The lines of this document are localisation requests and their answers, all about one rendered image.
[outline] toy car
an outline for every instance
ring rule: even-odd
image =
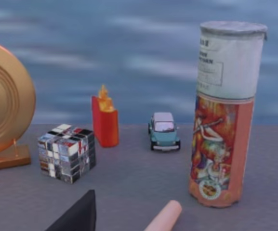
[[[170,112],[155,112],[148,123],[151,150],[180,150],[181,140],[177,136],[178,127]]]

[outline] rubik's cube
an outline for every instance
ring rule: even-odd
[[[62,124],[38,138],[41,172],[74,183],[96,165],[94,133]]]

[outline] canister lid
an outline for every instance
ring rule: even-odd
[[[267,39],[267,26],[258,23],[234,22],[234,21],[210,21],[201,23],[202,33],[223,36],[243,36],[264,34]]]

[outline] car hood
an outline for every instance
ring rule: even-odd
[[[177,133],[173,132],[154,132],[154,136],[157,141],[170,142],[175,141]]]

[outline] car roof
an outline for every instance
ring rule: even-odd
[[[155,122],[174,122],[171,112],[155,112],[154,113]]]

